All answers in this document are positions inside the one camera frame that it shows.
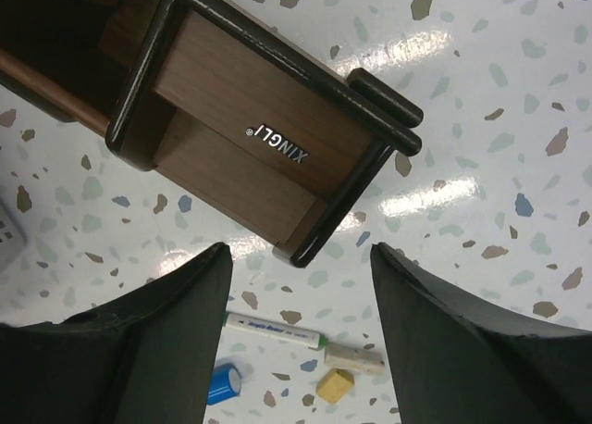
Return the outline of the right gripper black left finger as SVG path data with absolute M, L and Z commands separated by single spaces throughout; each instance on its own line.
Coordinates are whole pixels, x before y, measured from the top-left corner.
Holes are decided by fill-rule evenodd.
M 232 276 L 215 243 L 181 267 L 54 324 L 1 328 L 5 423 L 199 423 Z

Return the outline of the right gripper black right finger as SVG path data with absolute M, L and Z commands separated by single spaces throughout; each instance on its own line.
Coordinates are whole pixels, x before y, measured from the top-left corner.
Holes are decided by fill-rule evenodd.
M 587 423 L 591 334 L 468 293 L 385 243 L 371 250 L 405 423 Z

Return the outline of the white marker green cap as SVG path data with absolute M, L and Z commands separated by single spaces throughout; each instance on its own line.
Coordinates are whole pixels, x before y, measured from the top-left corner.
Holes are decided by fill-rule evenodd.
M 329 343 L 328 338 L 317 331 L 296 328 L 231 312 L 225 313 L 223 325 L 233 330 L 248 331 L 282 342 L 298 344 L 316 351 L 325 349 Z

